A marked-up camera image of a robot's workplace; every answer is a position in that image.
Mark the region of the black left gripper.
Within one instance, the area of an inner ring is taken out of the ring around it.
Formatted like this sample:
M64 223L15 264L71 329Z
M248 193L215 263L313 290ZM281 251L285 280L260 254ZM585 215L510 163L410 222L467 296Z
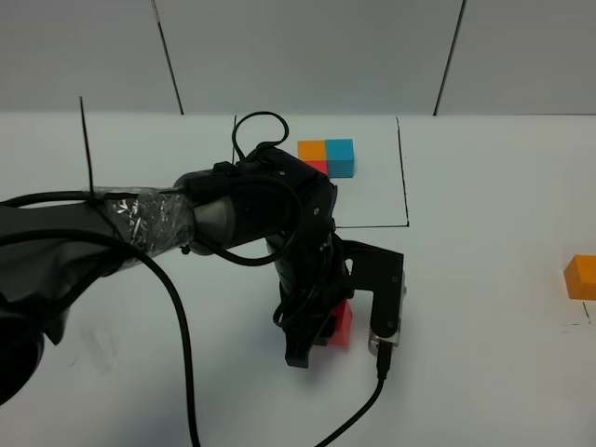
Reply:
M335 332L335 320L306 320L354 296L347 285L344 255L344 241L329 233L321 240L297 242L275 261L280 304L273 320L284 331L285 360L291 367L307 368L312 347L327 346Z

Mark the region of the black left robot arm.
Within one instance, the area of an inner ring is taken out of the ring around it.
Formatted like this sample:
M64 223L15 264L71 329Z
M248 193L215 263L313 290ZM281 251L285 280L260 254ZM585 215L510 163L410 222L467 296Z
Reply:
M1 205L1 398L29 381L45 341L61 342L68 311L98 278L174 249L234 264L272 264L277 325L289 365L331 338L353 296L335 234L337 189L270 142L238 162L183 175L171 188L63 191Z

